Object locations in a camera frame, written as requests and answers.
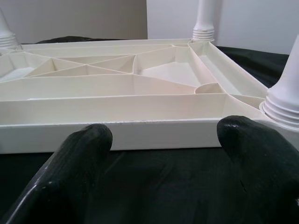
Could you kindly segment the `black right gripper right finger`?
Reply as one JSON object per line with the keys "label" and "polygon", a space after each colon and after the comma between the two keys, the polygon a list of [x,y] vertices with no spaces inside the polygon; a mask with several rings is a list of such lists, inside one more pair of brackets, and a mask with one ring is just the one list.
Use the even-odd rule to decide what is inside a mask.
{"label": "black right gripper right finger", "polygon": [[299,152],[278,131],[244,116],[217,124],[218,140],[247,195],[242,223],[299,222]]}

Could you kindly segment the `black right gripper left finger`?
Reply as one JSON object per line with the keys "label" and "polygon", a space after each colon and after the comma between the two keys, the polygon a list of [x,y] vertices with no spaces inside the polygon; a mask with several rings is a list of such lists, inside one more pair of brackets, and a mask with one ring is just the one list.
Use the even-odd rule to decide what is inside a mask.
{"label": "black right gripper left finger", "polygon": [[83,224],[113,142],[92,124],[70,134],[3,215],[2,224]]}

